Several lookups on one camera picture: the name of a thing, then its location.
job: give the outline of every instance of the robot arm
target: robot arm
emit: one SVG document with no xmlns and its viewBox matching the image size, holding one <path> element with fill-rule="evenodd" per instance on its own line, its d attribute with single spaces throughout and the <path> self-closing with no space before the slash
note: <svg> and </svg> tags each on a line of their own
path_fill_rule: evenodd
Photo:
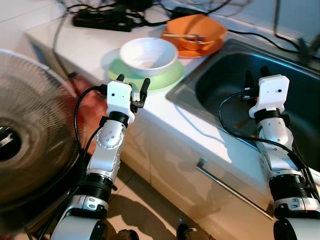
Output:
<svg viewBox="0 0 320 240">
<path fill-rule="evenodd" d="M 293 149 L 294 137 L 281 115 L 287 98 L 289 79 L 282 75 L 259 80 L 257 103 L 249 110 L 257 123 L 258 137 Z M 312 176 L 306 176 L 300 166 L 281 147 L 256 142 L 261 152 L 261 168 L 273 197 L 275 240 L 319 240 L 320 202 Z"/>
<path fill-rule="evenodd" d="M 140 101 L 133 101 L 132 87 L 123 80 L 120 75 L 107 85 L 107 121 L 96 134 L 96 148 L 85 177 L 54 229 L 52 240 L 101 240 L 107 231 L 103 220 L 119 170 L 126 128 L 135 120 L 138 108 L 143 108 L 150 84 L 146 78 Z"/>
</svg>

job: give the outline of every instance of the white cabinet door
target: white cabinet door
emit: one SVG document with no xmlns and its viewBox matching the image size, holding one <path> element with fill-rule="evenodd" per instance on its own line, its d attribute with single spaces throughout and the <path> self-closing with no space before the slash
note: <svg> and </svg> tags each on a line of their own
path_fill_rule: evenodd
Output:
<svg viewBox="0 0 320 240">
<path fill-rule="evenodd" d="M 129 124 L 125 133 L 125 146 L 121 160 L 137 174 L 150 183 L 149 142 L 152 139 L 149 132 L 150 122 L 139 113 L 133 123 Z"/>
<path fill-rule="evenodd" d="M 167 130 L 150 123 L 151 185 L 217 240 L 271 240 L 273 221 L 196 169 L 202 156 Z M 253 190 L 208 160 L 224 182 L 237 183 L 242 194 Z M 269 200 L 254 198 L 261 208 Z"/>
</svg>

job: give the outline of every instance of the sink basin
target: sink basin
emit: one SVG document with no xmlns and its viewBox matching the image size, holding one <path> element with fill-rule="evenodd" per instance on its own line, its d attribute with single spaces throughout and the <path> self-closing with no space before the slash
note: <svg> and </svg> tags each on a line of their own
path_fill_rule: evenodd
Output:
<svg viewBox="0 0 320 240">
<path fill-rule="evenodd" d="M 308 166 L 320 172 L 320 75 L 312 68 L 230 39 L 218 54 L 207 58 L 172 89 L 167 98 L 222 128 L 218 119 L 220 103 L 244 89 L 246 71 L 252 73 L 257 86 L 262 67 L 267 67 L 271 75 L 289 78 L 284 113 L 289 114 L 294 139 Z M 247 102 L 235 97 L 223 106 L 222 118 L 233 132 L 256 136 L 257 125 L 249 117 L 249 109 Z"/>
</svg>

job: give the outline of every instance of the tiled floor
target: tiled floor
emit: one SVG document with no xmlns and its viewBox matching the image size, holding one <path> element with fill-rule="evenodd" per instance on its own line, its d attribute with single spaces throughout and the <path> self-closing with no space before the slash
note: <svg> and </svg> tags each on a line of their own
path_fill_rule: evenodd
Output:
<svg viewBox="0 0 320 240">
<path fill-rule="evenodd" d="M 133 229 L 141 240 L 175 240 L 176 228 L 182 222 L 201 230 L 123 163 L 115 185 L 118 190 L 113 191 L 110 198 L 107 217 L 109 237 L 122 229 Z M 25 234 L 20 234 L 14 240 L 28 238 Z"/>
</svg>

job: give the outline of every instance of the white countertop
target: white countertop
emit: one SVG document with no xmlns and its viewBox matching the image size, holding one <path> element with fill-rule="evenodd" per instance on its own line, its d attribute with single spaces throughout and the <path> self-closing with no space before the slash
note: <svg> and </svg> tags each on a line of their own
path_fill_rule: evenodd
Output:
<svg viewBox="0 0 320 240">
<path fill-rule="evenodd" d="M 146 13 L 150 22 L 167 20 L 158 7 Z M 67 19 L 62 27 L 57 53 L 75 71 L 93 84 L 107 83 L 107 72 L 112 61 L 118 56 L 119 48 L 126 42 L 143 37 L 159 37 L 164 27 L 141 27 L 132 32 L 118 32 L 100 29 L 74 27 Z M 60 20 L 32 28 L 26 32 L 30 40 L 42 48 L 52 49 L 53 38 Z M 228 38 L 248 39 L 229 33 Z M 205 57 L 179 58 L 185 66 L 185 74 L 192 72 Z M 260 168 L 260 153 L 253 147 L 230 136 L 216 126 L 207 123 L 166 99 L 167 89 L 148 95 L 143 115 L 163 128 L 169 129 L 182 141 L 202 153 L 208 160 L 215 161 L 226 171 L 248 183 L 271 199 L 270 190 Z"/>
</svg>

